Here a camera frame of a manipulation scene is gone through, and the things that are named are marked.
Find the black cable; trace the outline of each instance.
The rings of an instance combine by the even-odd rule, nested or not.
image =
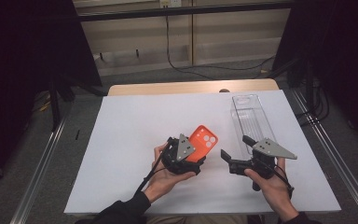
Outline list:
[[[310,112],[319,109],[319,106],[321,106],[321,105],[322,105],[322,108],[323,108],[322,100],[321,100],[321,97],[320,97],[320,86],[319,87],[314,87],[314,88],[317,88],[316,94],[317,94],[318,98],[317,98],[316,104],[312,108],[309,108],[307,111],[305,111],[303,113],[295,114],[297,119],[300,119],[304,115],[309,114]]]
[[[266,60],[264,60],[262,63],[255,65],[253,67],[247,67],[247,68],[228,68],[228,67],[222,67],[222,66],[216,66],[216,65],[195,65],[195,66],[188,66],[188,67],[183,67],[181,69],[189,69],[189,68],[218,68],[218,69],[227,69],[227,70],[233,70],[233,71],[246,71],[246,70],[251,70],[260,66],[263,66],[264,63],[268,62],[269,60],[275,58],[275,55],[267,58]]]
[[[274,173],[277,177],[280,178],[281,181],[283,181],[283,183],[286,184],[287,186],[287,191],[289,193],[289,198],[292,199],[292,193],[293,193],[293,190],[295,188],[293,188],[290,184],[289,184],[289,180],[287,178],[287,174],[286,172],[281,168],[279,167],[278,165],[275,164],[276,167],[278,167],[279,169],[281,169],[285,175],[285,177],[283,177],[280,173],[278,173],[275,169],[272,169],[271,167],[269,167],[267,164],[265,164],[263,161],[259,160],[259,159],[255,159],[257,162],[260,162],[261,164],[263,164],[265,167],[267,167],[270,171],[272,171],[272,173]]]
[[[280,68],[276,69],[275,71],[271,72],[267,78],[275,78],[280,76],[283,72],[288,71],[293,66],[297,65],[300,60],[298,58],[294,58],[291,61],[287,62],[286,64],[282,65]]]
[[[161,170],[163,170],[163,169],[166,169],[166,167],[164,167],[163,169],[159,169],[159,170],[157,170],[156,172],[155,172],[155,170],[156,170],[156,168],[157,168],[157,166],[158,166],[158,163],[161,161],[161,158],[162,158],[162,156],[164,155],[164,153],[165,153],[165,151],[167,150],[167,148],[168,147],[170,147],[170,142],[172,141],[172,138],[170,137],[169,139],[168,139],[168,144],[167,144],[167,146],[162,150],[162,152],[159,154],[159,156],[158,156],[158,159],[156,160],[156,163],[154,164],[154,166],[153,166],[153,168],[152,168],[152,170],[149,172],[149,174],[144,178],[144,181],[141,183],[141,185],[138,187],[138,189],[135,191],[135,194],[134,194],[134,196],[136,195],[136,194],[138,194],[139,192],[141,192],[141,190],[145,187],[145,185],[146,185],[146,183],[150,180],[150,178],[156,173],[156,172],[158,172],[158,171],[161,171]]]
[[[105,60],[104,60],[104,58],[103,58],[103,54],[102,54],[102,53],[100,53],[100,58],[101,58],[101,61],[103,61],[103,62],[105,63]]]
[[[300,124],[300,127],[304,127],[304,126],[309,125],[309,124],[319,123],[319,122],[321,122],[322,120],[324,120],[324,119],[326,119],[328,117],[328,115],[330,114],[330,103],[328,101],[328,97],[327,97],[327,94],[325,93],[325,91],[324,91],[324,99],[326,101],[326,110],[327,110],[325,112],[324,116],[321,117],[321,118],[318,118],[319,116],[322,115],[322,111],[321,111],[321,113],[318,114],[318,116],[316,118],[311,119],[311,120],[307,120],[306,122]]]
[[[322,115],[322,113],[324,112],[324,104],[323,104],[322,96],[321,96],[321,88],[318,88],[317,97],[318,97],[317,104],[320,105],[321,109],[318,113],[315,113],[315,114],[316,114],[316,118],[319,118]]]
[[[190,73],[190,74],[194,74],[197,76],[201,76],[201,77],[206,77],[208,79],[212,79],[212,80],[217,80],[215,78],[212,77],[207,77],[203,74],[200,73],[196,73],[196,72],[188,72],[188,71],[183,71],[186,69],[191,69],[191,68],[217,68],[217,69],[227,69],[227,70],[232,70],[232,71],[246,71],[246,70],[251,70],[257,67],[261,67],[263,66],[264,63],[267,63],[269,60],[275,58],[275,55],[267,58],[266,60],[264,60],[262,63],[256,65],[256,66],[252,66],[252,67],[247,67],[247,68],[228,68],[228,67],[223,67],[223,66],[217,66],[217,65],[194,65],[194,66],[186,66],[186,67],[175,67],[172,62],[171,62],[171,54],[170,54],[170,35],[169,35],[169,31],[170,31],[170,25],[169,25],[169,20],[168,20],[168,16],[165,17],[165,21],[167,24],[167,58],[168,58],[168,63],[170,64],[170,66],[175,69],[178,72],[182,72],[182,73]]]
[[[217,80],[216,78],[207,77],[207,76],[205,76],[203,74],[200,74],[200,73],[182,71],[180,68],[177,68],[177,67],[173,66],[173,64],[171,62],[171,56],[170,56],[170,39],[169,39],[170,25],[168,23],[168,16],[165,17],[165,21],[167,23],[167,58],[168,58],[168,63],[170,64],[170,66],[173,69],[175,69],[176,71],[181,72],[181,73],[189,73],[189,74],[194,74],[194,75],[197,75],[197,76],[200,76],[200,77],[205,77],[205,78],[208,78],[208,79],[211,79],[211,80]]]

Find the person's left hand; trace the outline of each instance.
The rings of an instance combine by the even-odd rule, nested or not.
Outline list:
[[[152,163],[152,167],[155,165],[161,151],[165,148],[167,143],[162,146],[155,147],[155,160]],[[149,199],[150,203],[153,203],[155,200],[161,196],[170,192],[175,184],[187,180],[192,176],[195,176],[196,173],[188,172],[182,175],[175,175],[165,169],[164,165],[160,161],[156,167],[155,174],[149,181],[149,185],[144,190],[146,197]]]

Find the power outlet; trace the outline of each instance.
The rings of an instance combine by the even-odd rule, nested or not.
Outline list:
[[[160,8],[171,7],[171,0],[159,0],[159,7]]]
[[[181,7],[182,0],[171,0],[171,7]]]

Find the person's right hand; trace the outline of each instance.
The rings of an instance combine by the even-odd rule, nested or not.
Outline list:
[[[278,166],[283,170],[285,167],[284,158],[278,158]],[[284,173],[278,167],[275,170],[282,176]],[[276,175],[270,179],[261,177],[257,172],[246,169],[245,174],[260,186],[269,206],[274,210],[283,222],[298,216],[297,210],[293,207],[289,198],[286,184]]]

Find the metal rail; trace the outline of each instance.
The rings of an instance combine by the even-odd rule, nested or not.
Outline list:
[[[298,105],[301,107],[303,112],[307,111],[306,107],[306,100],[305,97],[299,91],[292,91],[292,94],[295,96]],[[327,132],[324,130],[322,124],[311,116],[311,114],[307,115],[308,121],[314,120],[310,124],[313,131],[315,131],[316,136],[319,138],[321,144],[325,152],[327,153],[328,157],[330,158],[331,162],[337,169],[337,172],[341,176],[341,179],[347,186],[348,190],[350,191],[353,199],[356,201],[358,205],[358,181],[354,177],[353,173],[351,172],[350,168],[346,164],[346,162],[342,159],[341,155],[339,154],[337,148],[331,141],[330,137],[327,135]]]
[[[60,140],[61,133],[67,120],[67,117],[71,111],[71,107],[68,109],[64,117],[62,117],[57,129],[53,133],[51,133],[50,138],[48,140],[48,144],[46,145],[45,151],[43,152],[42,158],[37,164],[36,170],[34,171],[34,175],[30,183],[28,184],[27,190],[22,195],[20,204],[17,207],[16,212],[10,221],[10,224],[24,224],[26,222],[27,217],[34,204],[34,199],[36,198],[36,195],[40,189],[43,177],[45,176],[46,170],[48,169],[48,164],[50,163],[54,149],[56,148]]]
[[[153,9],[133,10],[133,11],[84,13],[77,16],[54,16],[54,17],[46,17],[38,21],[47,22],[47,23],[80,22],[80,21],[111,21],[111,20],[148,18],[148,17],[271,10],[271,9],[291,8],[294,5],[294,3],[295,1],[281,1],[281,2],[249,3],[249,4],[237,4],[237,5],[207,6],[207,7],[153,8]]]

